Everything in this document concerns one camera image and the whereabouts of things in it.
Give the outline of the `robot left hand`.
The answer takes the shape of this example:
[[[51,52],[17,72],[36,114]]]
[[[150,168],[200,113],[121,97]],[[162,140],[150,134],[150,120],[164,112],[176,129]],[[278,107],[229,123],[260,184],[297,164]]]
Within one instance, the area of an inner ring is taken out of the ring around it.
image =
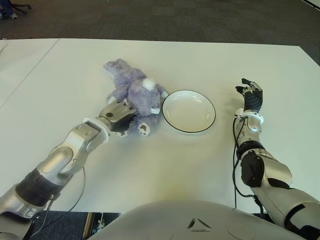
[[[124,101],[113,101],[103,108],[98,120],[104,123],[111,132],[125,132],[130,128],[137,110]]]

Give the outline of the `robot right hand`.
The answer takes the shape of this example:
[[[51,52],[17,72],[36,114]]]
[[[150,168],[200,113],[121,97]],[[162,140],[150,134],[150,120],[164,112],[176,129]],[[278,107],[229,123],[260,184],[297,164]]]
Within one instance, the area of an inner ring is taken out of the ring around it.
[[[262,88],[256,82],[246,78],[242,78],[241,82],[246,86],[236,86],[235,89],[244,98],[244,110],[258,113],[263,104]]]

